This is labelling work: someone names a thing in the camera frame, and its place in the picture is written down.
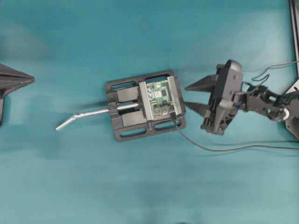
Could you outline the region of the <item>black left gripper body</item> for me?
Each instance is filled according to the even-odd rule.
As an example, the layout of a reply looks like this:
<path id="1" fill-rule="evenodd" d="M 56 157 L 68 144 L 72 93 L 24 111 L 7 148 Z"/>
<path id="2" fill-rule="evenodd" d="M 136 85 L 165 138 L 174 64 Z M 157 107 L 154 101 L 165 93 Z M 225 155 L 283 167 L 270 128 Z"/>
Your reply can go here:
<path id="1" fill-rule="evenodd" d="M 8 90 L 0 90 L 0 125 L 3 124 L 5 96 L 8 94 Z"/>

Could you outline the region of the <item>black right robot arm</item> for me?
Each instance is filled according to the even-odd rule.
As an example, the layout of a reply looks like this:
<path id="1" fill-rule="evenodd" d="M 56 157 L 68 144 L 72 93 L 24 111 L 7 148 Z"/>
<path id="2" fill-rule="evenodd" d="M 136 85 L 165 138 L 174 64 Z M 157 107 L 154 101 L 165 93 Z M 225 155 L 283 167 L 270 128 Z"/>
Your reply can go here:
<path id="1" fill-rule="evenodd" d="M 270 120 L 284 122 L 286 129 L 299 137 L 299 92 L 283 95 L 273 93 L 268 87 L 243 86 L 242 66 L 228 60 L 218 64 L 217 71 L 187 86 L 186 91 L 209 92 L 208 104 L 185 102 L 185 105 L 203 117 L 201 129 L 208 133 L 223 135 L 239 110 L 253 111 Z"/>

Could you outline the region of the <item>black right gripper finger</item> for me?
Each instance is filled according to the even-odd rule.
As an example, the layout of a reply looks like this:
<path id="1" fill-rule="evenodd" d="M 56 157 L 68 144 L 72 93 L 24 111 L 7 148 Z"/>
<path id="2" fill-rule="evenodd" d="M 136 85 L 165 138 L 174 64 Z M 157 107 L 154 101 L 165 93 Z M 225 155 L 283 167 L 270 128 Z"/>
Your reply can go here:
<path id="1" fill-rule="evenodd" d="M 186 91 L 202 91 L 202 92 L 213 92 L 216 86 L 218 75 L 208 75 L 199 81 L 190 84 L 185 87 Z"/>
<path id="2" fill-rule="evenodd" d="M 202 117 L 205 116 L 206 112 L 210 110 L 210 106 L 202 103 L 184 102 L 185 106 L 193 110 Z"/>

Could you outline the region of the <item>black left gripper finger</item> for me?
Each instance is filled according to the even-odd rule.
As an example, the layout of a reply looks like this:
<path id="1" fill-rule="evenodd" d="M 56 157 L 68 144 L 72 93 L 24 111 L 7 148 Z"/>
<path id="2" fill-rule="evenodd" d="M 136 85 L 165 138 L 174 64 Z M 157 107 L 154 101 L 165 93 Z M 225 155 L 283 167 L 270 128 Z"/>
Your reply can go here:
<path id="1" fill-rule="evenodd" d="M 25 87 L 35 81 L 33 76 L 0 64 L 0 89 L 13 90 Z"/>

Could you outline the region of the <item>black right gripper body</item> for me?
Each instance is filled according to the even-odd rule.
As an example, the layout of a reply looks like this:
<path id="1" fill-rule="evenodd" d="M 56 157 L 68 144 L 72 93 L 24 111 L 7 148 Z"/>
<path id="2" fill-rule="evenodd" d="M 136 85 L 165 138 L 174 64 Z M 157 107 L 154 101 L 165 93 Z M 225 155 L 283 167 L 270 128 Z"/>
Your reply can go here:
<path id="1" fill-rule="evenodd" d="M 217 66 L 217 80 L 209 99 L 209 109 L 205 112 L 200 128 L 208 133 L 223 135 L 226 128 L 238 113 L 236 103 L 240 97 L 243 74 L 242 66 L 228 60 L 225 65 Z"/>

